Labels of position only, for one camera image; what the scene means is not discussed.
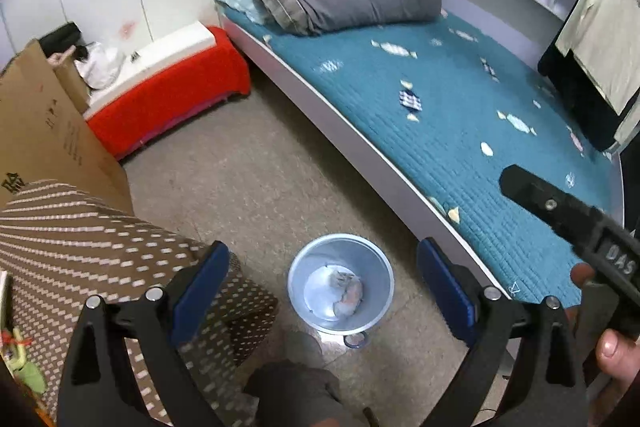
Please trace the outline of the right hand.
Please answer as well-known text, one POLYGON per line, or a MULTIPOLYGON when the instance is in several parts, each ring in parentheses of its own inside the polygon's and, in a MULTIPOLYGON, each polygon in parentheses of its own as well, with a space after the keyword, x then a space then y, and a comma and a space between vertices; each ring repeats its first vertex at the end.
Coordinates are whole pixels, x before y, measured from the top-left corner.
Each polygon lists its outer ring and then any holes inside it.
POLYGON ((614 329, 605 329, 596 348, 599 369, 612 378, 612 384, 625 393, 639 372, 639 346, 614 329))

